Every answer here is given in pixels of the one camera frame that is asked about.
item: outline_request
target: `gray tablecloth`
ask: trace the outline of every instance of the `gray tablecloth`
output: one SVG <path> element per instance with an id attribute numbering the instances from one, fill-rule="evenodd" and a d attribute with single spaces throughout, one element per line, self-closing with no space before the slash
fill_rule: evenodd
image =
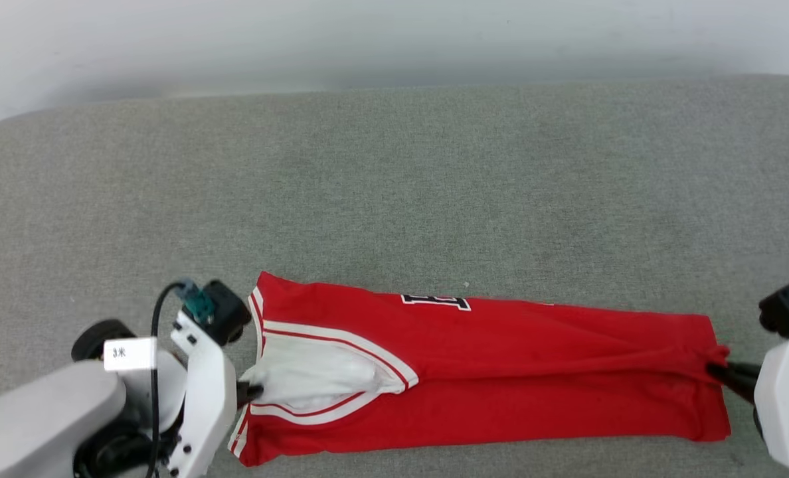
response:
<path id="1" fill-rule="evenodd" d="M 756 303 L 789 281 L 789 78 L 139 100 L 0 123 L 0 393 L 66 364 L 101 318 L 147 333 L 171 279 L 246 294 L 259 270 L 698 312 L 735 359 L 759 361 L 780 339 Z M 228 349 L 239 369 L 252 342 Z M 750 406 L 726 399 L 720 443 L 532 441 L 258 469 L 221 451 L 211 475 L 789 476 Z"/>

